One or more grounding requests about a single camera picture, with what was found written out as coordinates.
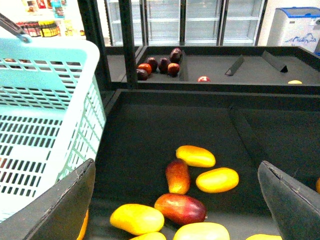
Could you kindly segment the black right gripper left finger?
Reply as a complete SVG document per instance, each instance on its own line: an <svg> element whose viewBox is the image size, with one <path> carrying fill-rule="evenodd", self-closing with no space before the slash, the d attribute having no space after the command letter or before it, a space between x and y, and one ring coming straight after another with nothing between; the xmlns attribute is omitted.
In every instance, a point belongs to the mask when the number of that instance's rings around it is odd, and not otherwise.
<svg viewBox="0 0 320 240"><path fill-rule="evenodd" d="M96 166L88 159L0 224L2 240L75 240L89 208Z"/></svg>

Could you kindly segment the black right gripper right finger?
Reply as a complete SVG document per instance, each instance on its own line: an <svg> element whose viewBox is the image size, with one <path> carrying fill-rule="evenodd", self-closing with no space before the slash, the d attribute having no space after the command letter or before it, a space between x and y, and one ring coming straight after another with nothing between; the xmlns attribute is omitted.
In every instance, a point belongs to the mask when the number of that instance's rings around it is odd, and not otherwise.
<svg viewBox="0 0 320 240"><path fill-rule="evenodd" d="M257 170L260 189L284 240L320 238L320 194L268 161Z"/></svg>

